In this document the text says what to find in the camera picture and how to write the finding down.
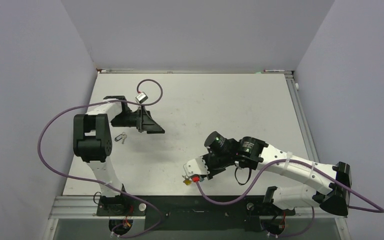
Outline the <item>blue key tag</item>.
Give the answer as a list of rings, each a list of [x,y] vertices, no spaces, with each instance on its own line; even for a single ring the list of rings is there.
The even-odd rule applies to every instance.
[[[125,132],[122,132],[121,134],[117,135],[117,136],[114,138],[114,141],[115,141],[115,142],[121,142],[121,144],[124,144],[126,138],[127,138],[127,134],[126,134]]]

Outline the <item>yellow key tag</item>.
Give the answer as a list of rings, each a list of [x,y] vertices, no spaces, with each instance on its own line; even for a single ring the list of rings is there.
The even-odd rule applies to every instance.
[[[190,180],[190,179],[184,179],[184,180],[183,180],[183,183],[184,183],[186,186],[189,186],[189,185],[191,185],[191,184],[193,183],[193,181]]]

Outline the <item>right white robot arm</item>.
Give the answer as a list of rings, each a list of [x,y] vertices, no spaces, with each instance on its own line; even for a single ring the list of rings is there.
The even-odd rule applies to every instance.
[[[251,136],[227,139],[217,131],[206,138],[204,146],[208,153],[201,159],[208,179],[234,166],[251,171],[265,169],[301,183],[296,187],[268,187],[262,207],[269,214],[301,207],[319,207],[343,217],[349,213],[346,188],[352,186],[352,178],[351,167],[345,162],[318,163]]]

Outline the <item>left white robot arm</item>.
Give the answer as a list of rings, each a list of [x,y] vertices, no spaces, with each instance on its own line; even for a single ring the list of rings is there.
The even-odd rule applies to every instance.
[[[164,134],[165,130],[144,106],[131,110],[123,95],[106,96],[105,103],[73,118],[73,151],[92,170],[100,186],[98,216],[144,216],[147,205],[126,196],[111,160],[111,127],[136,128],[140,133]]]

